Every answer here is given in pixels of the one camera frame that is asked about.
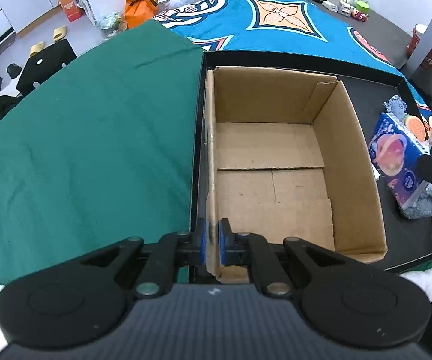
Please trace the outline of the white side desk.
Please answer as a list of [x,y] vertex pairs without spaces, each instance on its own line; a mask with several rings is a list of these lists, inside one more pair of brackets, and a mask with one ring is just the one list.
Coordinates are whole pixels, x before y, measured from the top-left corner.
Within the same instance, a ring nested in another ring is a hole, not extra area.
[[429,24],[414,26],[406,56],[408,59],[402,72],[407,78],[411,78],[419,68],[425,71],[432,69],[432,17]]

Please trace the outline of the blue patterned blanket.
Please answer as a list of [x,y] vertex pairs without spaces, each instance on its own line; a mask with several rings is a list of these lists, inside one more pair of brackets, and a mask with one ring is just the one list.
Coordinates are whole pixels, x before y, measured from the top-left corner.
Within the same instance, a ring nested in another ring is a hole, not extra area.
[[[300,0],[201,0],[178,9],[164,10],[155,18],[164,28],[188,39],[206,51],[268,51],[338,59],[397,72],[363,44],[353,28]],[[432,114],[417,99],[417,116],[432,129]],[[204,151],[204,104],[201,153]],[[205,217],[204,188],[199,198],[204,213],[203,262],[207,267],[208,221]]]

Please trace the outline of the orange round plush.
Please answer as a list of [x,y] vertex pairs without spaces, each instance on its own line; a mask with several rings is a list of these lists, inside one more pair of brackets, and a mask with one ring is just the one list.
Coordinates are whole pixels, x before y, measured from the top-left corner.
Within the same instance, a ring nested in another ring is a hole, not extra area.
[[420,142],[426,140],[426,127],[417,116],[407,115],[404,118],[404,125]]

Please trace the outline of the yellow slipper right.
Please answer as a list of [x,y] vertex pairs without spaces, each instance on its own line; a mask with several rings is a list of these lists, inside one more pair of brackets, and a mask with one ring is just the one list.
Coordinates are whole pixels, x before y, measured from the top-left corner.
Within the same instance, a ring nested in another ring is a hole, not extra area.
[[57,27],[53,30],[52,41],[58,42],[66,37],[67,27],[65,25]]

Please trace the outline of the brown cardboard box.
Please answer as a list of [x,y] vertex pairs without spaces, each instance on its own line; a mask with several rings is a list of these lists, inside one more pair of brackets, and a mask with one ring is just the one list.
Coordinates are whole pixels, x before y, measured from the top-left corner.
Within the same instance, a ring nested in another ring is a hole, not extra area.
[[204,80],[201,172],[207,267],[224,284],[248,281],[227,258],[221,221],[273,244],[293,236],[362,263],[387,254],[365,137],[335,76],[219,66]]

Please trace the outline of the orange carton box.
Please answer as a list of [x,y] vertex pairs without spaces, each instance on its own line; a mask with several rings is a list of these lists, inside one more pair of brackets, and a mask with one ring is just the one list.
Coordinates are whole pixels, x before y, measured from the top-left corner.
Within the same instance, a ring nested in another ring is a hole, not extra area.
[[83,10],[78,6],[78,0],[59,0],[59,4],[69,22],[74,22],[83,16]]

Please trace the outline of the green cloth sheet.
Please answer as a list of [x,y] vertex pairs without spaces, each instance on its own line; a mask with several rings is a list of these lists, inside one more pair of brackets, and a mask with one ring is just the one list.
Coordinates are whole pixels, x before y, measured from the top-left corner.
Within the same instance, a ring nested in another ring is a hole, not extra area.
[[0,284],[189,228],[203,57],[148,21],[78,57],[0,121]]

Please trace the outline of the orange bag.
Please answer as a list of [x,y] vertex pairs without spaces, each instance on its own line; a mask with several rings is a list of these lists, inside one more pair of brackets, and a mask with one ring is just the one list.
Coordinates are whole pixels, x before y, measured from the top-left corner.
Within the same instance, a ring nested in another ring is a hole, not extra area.
[[158,12],[159,0],[126,0],[124,17],[127,28],[135,28]]

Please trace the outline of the grey plush mouse toy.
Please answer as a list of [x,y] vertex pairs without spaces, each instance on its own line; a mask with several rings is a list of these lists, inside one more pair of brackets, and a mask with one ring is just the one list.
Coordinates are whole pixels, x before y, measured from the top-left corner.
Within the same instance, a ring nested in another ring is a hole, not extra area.
[[420,196],[409,206],[401,209],[406,219],[422,219],[432,217],[432,184],[426,186]]

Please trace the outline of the grey bench mattress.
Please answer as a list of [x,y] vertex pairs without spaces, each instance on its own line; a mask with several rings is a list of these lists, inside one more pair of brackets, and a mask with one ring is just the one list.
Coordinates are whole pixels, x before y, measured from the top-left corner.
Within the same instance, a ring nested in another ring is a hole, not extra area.
[[341,16],[336,12],[327,10],[321,3],[308,0],[324,13],[345,22],[355,28],[378,51],[397,68],[401,69],[407,61],[406,47],[411,37],[389,20],[378,13],[372,12],[366,22],[351,17]]

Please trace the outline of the black shallow tray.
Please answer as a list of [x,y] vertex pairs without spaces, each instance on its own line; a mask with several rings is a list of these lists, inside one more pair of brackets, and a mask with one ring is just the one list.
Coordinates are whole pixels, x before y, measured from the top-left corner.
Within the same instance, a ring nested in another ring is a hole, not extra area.
[[[201,153],[201,129],[203,126],[204,78],[206,71],[216,66],[283,68],[302,72],[327,73],[339,77],[348,84],[349,94],[360,117],[365,138],[370,138],[378,116],[376,102],[392,89],[407,103],[409,111],[420,116],[415,94],[409,84],[397,72],[387,72],[376,67],[312,55],[284,54],[268,51],[206,51],[199,73],[199,89],[195,119],[195,143],[192,172],[192,205],[190,230],[196,228],[197,219],[204,213],[199,198],[200,165],[205,163]],[[393,273],[405,272],[432,260],[432,217],[408,220],[396,207],[392,195],[382,184],[383,219],[388,236],[387,257],[376,267]]]

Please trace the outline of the white plastic bag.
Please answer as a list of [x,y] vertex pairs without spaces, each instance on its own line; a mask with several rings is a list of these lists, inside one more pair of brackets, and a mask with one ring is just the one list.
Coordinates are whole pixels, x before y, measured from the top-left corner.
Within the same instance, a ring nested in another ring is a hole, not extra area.
[[169,2],[166,4],[166,7],[169,9],[178,9],[191,4],[194,1],[195,0],[169,0]]

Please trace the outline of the green cup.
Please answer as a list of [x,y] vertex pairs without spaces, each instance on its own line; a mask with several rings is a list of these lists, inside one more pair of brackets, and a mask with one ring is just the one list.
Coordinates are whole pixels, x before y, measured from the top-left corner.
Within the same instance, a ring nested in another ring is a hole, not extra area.
[[359,12],[362,12],[362,13],[368,15],[369,11],[370,11],[370,5],[368,2],[357,0],[356,1],[356,9]]

